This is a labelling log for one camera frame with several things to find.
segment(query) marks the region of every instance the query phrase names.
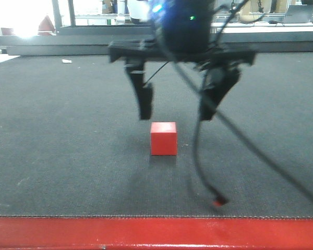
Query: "wire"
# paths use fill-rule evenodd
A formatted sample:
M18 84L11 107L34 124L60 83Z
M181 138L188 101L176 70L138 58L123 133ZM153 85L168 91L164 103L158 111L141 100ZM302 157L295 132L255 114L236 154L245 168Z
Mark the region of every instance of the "wire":
M236 13L238 13L242 7L244 7L246 5L246 3L248 2L249 0L243 0L240 4L238 4L238 6L231 12L231 14L229 15L229 17L226 19L224 25L221 27L221 30L219 31L219 33L217 33L217 36L215 38L215 40L212 42L214 43L215 45L218 45L219 42L220 42L220 38L222 36L222 33L224 31L224 29L226 28L226 26L228 25L228 23L235 17ZM252 22L257 22L257 21L260 21L262 20L262 18L264 17L265 14L263 14L261 17L259 17L258 19L256 20L253 20Z
M145 84L147 84L149 81L151 81L151 79L152 79L163 67L165 67L168 63L169 63L169 61L167 61L164 65L162 65L162 66L145 82Z
M291 176L287 171L281 168L277 163L274 162L269 156L267 156L254 142L252 142L238 127L235 125L231 120L224 115L220 110L217 110L216 104L203 92L200 91L190 77L184 72L181 66L178 64L175 55L168 50L162 34L158 34L156 39L160 44L160 49L166 56L166 58L173 63L173 66L177 73L183 78L187 86L193 90L202 100L203 102L213 111L215 114L220 118L225 126L227 126L230 131L253 153L255 154L261 161L266 163L271 169L277 172L281 177L283 177L286 181L291 183L298 191L300 191L304 196L313 203L313 194L307 190L302 183L300 183L297 179ZM196 169L198 169L198 174L203 181L203 184L211 191L214 192L218 196L221 195L215 188L213 188L207 181L205 175L202 173L198 161L198 153L197 153L197 146L198 146L198 135L199 135L200 125L196 126L195 130L195 138L194 138L194 149L193 149L193 157L195 162L198 163L196 165Z

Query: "red block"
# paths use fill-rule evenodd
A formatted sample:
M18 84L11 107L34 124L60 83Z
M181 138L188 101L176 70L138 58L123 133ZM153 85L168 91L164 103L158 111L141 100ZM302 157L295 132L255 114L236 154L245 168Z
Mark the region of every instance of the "red block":
M175 122L152 122L151 154L177 155L177 132Z

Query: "gray carpet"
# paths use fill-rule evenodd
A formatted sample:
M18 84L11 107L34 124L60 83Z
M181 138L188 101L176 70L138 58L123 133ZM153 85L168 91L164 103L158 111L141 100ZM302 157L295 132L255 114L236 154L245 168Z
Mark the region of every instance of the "gray carpet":
M200 159L230 203L210 205L191 158L198 100L171 65L154 78L151 121L139 121L123 62L62 59L0 64L0 215L313 217L219 119L203 124ZM242 69L220 109L313 192L313 53L260 54ZM152 121L177 122L176 157L150 156Z

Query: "red table edge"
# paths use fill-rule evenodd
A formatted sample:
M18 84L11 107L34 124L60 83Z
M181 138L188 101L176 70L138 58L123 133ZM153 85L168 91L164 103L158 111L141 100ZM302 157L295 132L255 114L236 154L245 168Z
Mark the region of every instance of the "red table edge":
M0 217L0 249L313 249L313 218Z

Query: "laptop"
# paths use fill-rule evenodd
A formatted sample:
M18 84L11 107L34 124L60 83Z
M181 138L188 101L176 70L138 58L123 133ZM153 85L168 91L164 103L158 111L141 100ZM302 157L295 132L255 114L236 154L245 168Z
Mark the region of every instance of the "laptop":
M313 5L290 5L283 23L308 23L313 20Z

